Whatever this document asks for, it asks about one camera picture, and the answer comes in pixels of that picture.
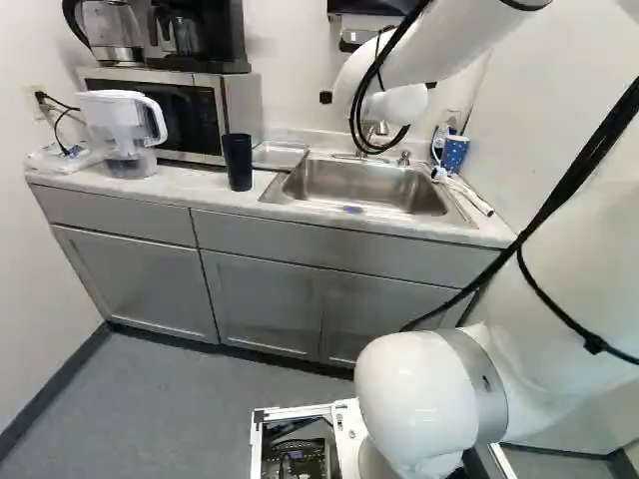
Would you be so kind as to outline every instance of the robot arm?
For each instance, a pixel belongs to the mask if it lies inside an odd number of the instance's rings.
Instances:
[[[397,125],[413,123],[427,106],[425,83],[445,80],[460,72],[551,1],[433,0],[381,67],[387,91],[381,92],[378,82],[370,85],[364,114]],[[392,33],[381,35],[379,49]],[[376,39],[372,39],[343,65],[332,90],[333,104],[341,111],[347,111],[374,60],[375,49]]]
[[[455,74],[548,3],[435,0],[383,64],[388,91],[370,84],[367,113],[410,123],[416,109],[406,104],[411,96],[423,97],[424,82]],[[639,0],[618,3],[639,21]],[[344,65],[333,90],[339,108],[351,102],[374,47],[362,46]],[[535,277],[565,310],[635,357],[639,257],[629,251],[639,239],[638,202],[635,185],[586,190],[541,225],[523,249]],[[604,244],[615,248],[601,254]],[[602,288],[600,277],[613,282]],[[474,324],[454,333],[379,338],[357,360],[355,388],[368,444],[402,479],[446,477],[475,443],[539,431],[585,399],[639,377],[636,365],[588,353],[583,338],[531,291],[513,260],[492,280],[468,322]],[[360,453],[360,472],[362,458]],[[368,479],[363,472],[361,477]]]

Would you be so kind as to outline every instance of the floor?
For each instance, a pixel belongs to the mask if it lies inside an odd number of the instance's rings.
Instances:
[[[246,479],[251,410],[352,397],[348,381],[112,335],[0,464],[0,479]],[[519,479],[605,463],[506,452]]]

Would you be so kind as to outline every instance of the countertop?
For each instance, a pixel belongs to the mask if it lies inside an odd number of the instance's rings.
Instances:
[[[159,166],[158,172],[142,180],[122,180],[108,176],[103,165],[71,175],[28,171],[27,182],[83,193],[139,200],[205,210],[217,213],[355,230],[405,238],[463,243],[504,248],[515,238],[513,231],[498,215],[487,218],[464,197],[453,194],[464,213],[475,225],[453,225],[445,217],[375,218],[345,212],[327,212],[296,205],[259,202],[278,173],[254,171],[254,187],[243,193],[229,188],[224,171],[195,170]]]

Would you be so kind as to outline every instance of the black tumbler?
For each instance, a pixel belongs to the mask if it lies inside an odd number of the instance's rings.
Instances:
[[[227,162],[229,185],[234,192],[247,192],[253,187],[253,148],[251,135],[227,133],[222,135],[222,149]]]

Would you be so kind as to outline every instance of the stainless steel sink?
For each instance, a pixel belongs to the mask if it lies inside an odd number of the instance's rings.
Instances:
[[[278,175],[260,201],[374,216],[447,216],[466,223],[423,168],[375,160],[307,157],[290,174]]]

